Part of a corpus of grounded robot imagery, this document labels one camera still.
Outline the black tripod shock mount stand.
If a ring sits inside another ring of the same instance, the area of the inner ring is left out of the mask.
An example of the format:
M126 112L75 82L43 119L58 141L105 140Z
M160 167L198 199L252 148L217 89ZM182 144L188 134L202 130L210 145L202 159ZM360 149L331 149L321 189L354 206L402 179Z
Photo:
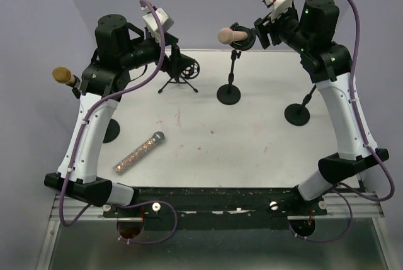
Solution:
M165 56L164 58L164 62L162 64L162 68L161 71L162 72L166 72L166 60L167 60L168 56ZM199 73L200 73L200 65L199 63L191 58L192 60L192 64L187 67L182 73L180 73L179 76L177 77L170 77L170 79L165 83L165 85L163 85L162 88L160 88L158 90L158 93L161 94L164 90L164 88L168 85L168 84L187 84L189 85L190 88L192 88L192 90L194 92L198 92L197 88L193 87L190 83L189 80L195 79L198 77Z

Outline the pink microphone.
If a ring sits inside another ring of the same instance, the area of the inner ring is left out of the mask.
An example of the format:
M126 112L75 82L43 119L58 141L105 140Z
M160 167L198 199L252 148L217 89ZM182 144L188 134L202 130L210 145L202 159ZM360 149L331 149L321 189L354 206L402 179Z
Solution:
M247 40L247 38L248 34L245 31L236 31L230 28L222 28L217 34L218 41L228 45L233 42Z

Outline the black round base shock stand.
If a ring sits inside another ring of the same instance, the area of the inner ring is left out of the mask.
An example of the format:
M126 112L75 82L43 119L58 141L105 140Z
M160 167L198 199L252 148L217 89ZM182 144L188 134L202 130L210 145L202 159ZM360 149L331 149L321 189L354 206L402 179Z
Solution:
M230 27L232 30L245 31L248 34L247 40L240 42L233 42L229 44L232 47L230 59L230 72L228 75L227 84L220 86L217 90L217 99L224 105L231 106L238 103L241 99L241 92L237 86L234 85L234 69L236 60L241 57L242 52L250 50L255 41L256 33L253 28L247 28L240 25L238 22L233 23Z

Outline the silver glitter microphone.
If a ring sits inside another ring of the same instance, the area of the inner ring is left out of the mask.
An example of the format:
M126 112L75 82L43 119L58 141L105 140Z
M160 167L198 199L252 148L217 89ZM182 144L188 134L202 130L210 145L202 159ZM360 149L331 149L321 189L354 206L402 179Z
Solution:
M129 169L139 163L145 156L149 155L153 150L160 146L165 141L163 132L155 132L143 144L139 145L135 150L129 153L121 161L113 166L113 172L122 175Z

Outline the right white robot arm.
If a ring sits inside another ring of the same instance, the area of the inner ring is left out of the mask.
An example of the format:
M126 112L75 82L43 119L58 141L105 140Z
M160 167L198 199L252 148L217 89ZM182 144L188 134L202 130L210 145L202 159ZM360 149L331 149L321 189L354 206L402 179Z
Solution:
M300 63L320 92L327 107L338 151L318 161L317 170L297 186L290 198L299 215L341 181L389 158L378 148L358 99L349 50L333 41L339 8L333 0L305 0L298 14L293 0L264 0L273 10L255 21L263 48L284 43L300 55Z

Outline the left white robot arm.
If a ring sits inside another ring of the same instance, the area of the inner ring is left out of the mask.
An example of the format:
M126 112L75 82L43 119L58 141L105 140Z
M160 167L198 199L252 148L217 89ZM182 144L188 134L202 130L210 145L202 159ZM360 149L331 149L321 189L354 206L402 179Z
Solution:
M44 185L90 205L118 205L127 217L139 211L140 202L130 186L98 176L98 159L101 146L120 133L112 116L130 82L130 71L154 63L170 80L185 82L185 70L198 65L180 52L178 39L167 32L172 18L161 8L156 13L144 15L144 29L120 14L101 17L94 32L96 49L81 77L63 67L53 71L55 80L72 88L79 113L65 157L56 172L45 176Z

